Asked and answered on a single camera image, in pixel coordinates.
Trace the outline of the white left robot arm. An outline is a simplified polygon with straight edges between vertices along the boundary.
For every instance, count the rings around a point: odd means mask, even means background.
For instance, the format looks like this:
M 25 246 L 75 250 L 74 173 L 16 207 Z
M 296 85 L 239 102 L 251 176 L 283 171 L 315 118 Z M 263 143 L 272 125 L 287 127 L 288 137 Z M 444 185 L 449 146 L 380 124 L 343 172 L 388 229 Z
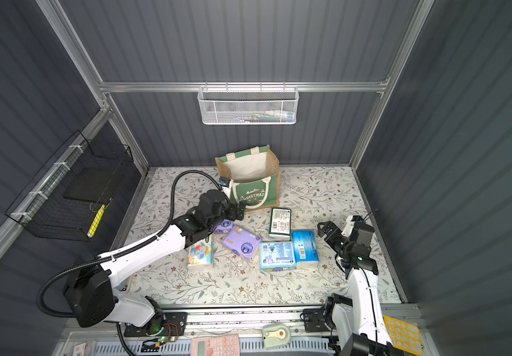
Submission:
M 202 194 L 197 207 L 171 221 L 152 242 L 144 240 L 106 254 L 109 261 L 74 271 L 67 279 L 63 295 L 80 327 L 101 322 L 129 323 L 158 332 L 164 323 L 163 311 L 151 297 L 124 296 L 117 287 L 134 272 L 174 252 L 205 240 L 224 220 L 242 220 L 246 204 L 232 203 L 220 190 Z

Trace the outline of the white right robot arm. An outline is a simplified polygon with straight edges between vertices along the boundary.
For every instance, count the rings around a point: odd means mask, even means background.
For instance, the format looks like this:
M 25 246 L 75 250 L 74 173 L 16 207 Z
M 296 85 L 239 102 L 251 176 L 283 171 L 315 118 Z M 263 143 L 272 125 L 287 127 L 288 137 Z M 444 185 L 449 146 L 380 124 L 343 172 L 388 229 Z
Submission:
M 374 228 L 351 216 L 344 228 L 318 223 L 318 235 L 335 251 L 336 264 L 349 285 L 349 297 L 333 294 L 324 307 L 326 324 L 335 328 L 339 355 L 405 355 L 392 344 L 378 298 L 378 265 L 370 257 Z

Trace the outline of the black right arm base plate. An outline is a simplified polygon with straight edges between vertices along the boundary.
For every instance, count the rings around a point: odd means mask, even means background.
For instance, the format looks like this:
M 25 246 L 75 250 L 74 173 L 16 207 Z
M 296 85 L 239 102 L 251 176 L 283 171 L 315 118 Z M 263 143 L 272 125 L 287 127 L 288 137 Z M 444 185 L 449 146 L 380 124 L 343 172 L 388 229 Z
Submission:
M 322 306 L 315 309 L 304 309 L 300 313 L 300 320 L 303 322 L 306 332 L 331 332 L 332 327 L 324 312 L 325 307 Z

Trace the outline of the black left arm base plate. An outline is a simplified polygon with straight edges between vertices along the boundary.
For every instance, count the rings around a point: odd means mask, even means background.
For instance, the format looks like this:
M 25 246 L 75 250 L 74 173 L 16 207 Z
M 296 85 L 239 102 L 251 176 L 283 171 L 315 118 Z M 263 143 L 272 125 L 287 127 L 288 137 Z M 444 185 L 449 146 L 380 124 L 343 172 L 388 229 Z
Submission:
M 166 312 L 153 316 L 146 325 L 138 327 L 126 323 L 123 335 L 126 338 L 178 338 L 185 333 L 188 314 L 185 312 Z

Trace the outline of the light blue tissue pack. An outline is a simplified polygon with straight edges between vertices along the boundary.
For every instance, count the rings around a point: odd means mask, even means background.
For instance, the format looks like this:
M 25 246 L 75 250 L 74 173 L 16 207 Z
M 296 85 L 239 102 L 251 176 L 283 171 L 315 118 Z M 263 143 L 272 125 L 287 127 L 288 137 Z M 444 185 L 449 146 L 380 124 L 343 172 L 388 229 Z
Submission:
M 260 244 L 260 269 L 263 271 L 288 271 L 296 267 L 293 242 Z

